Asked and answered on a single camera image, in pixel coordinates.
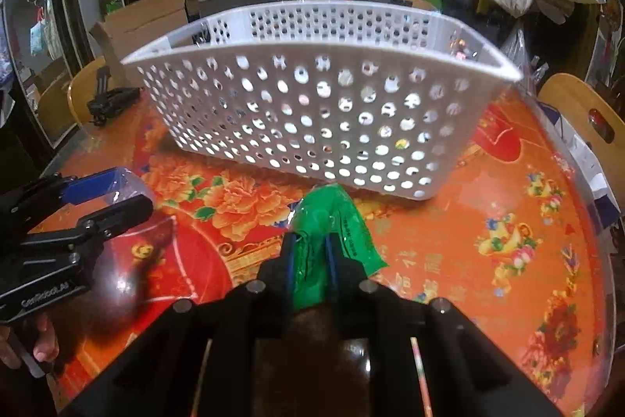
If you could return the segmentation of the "person left hand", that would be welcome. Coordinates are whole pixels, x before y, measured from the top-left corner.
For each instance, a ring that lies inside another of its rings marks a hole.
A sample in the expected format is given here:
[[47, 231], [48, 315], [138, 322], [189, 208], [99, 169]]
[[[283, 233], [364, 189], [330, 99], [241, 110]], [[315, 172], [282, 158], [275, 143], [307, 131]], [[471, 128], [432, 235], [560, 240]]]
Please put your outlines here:
[[[51, 317], [47, 313], [28, 319], [23, 326], [25, 339], [20, 339], [23, 347], [31, 346], [31, 356], [39, 363], [52, 363], [59, 353], [59, 343]], [[17, 369], [22, 360], [18, 351], [9, 344], [14, 332], [11, 326], [0, 327], [1, 362], [9, 369]]]

